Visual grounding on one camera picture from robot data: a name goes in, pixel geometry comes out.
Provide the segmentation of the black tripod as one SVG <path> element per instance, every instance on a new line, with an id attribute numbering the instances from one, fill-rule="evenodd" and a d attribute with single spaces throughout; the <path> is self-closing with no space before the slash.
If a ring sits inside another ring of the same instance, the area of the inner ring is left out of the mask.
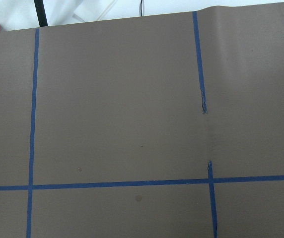
<path id="1" fill-rule="evenodd" d="M 47 27 L 48 21 L 46 17 L 45 7 L 43 0 L 34 0 L 38 23 L 40 27 Z"/>

